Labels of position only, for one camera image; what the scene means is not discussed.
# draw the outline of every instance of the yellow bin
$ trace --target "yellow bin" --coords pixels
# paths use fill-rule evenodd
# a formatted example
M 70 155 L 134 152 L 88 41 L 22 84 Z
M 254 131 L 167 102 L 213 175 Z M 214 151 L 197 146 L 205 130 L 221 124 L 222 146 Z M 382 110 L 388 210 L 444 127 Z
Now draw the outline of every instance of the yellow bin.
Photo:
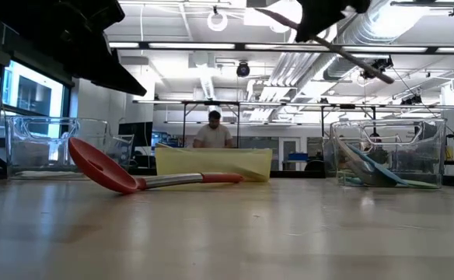
M 267 182 L 271 149 L 155 149 L 158 175 L 181 173 L 237 173 L 246 181 Z

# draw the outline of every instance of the wooden table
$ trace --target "wooden table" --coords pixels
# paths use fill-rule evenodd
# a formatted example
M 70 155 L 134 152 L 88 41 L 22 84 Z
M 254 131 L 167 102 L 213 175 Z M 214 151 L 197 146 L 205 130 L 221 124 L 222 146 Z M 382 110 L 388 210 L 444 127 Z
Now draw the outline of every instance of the wooden table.
M 0 279 L 454 279 L 454 188 L 0 183 Z

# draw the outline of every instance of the white t-shirt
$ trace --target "white t-shirt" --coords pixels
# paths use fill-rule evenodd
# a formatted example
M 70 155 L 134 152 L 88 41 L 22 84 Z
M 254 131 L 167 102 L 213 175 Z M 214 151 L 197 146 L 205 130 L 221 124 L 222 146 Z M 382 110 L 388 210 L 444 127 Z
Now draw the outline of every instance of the white t-shirt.
M 211 129 L 208 124 L 202 127 L 196 135 L 195 140 L 203 142 L 205 148 L 225 148 L 225 141 L 232 139 L 228 128 L 219 125 Z

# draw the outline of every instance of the red spatula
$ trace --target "red spatula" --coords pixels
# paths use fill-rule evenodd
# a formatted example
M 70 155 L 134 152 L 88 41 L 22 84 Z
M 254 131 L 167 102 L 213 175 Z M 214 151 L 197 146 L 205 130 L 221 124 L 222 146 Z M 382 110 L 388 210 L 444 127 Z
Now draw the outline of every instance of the red spatula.
M 91 180 L 122 194 L 156 187 L 192 183 L 239 183 L 243 177 L 234 173 L 191 173 L 133 178 L 109 156 L 78 138 L 68 140 L 68 151 L 77 167 Z

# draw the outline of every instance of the door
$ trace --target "door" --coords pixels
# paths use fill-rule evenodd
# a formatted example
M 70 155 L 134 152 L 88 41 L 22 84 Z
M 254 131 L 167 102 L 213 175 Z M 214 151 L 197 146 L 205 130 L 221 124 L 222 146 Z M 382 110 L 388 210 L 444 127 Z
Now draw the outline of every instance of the door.
M 300 138 L 279 138 L 279 170 L 301 170 L 301 163 L 289 162 L 289 154 L 300 151 Z

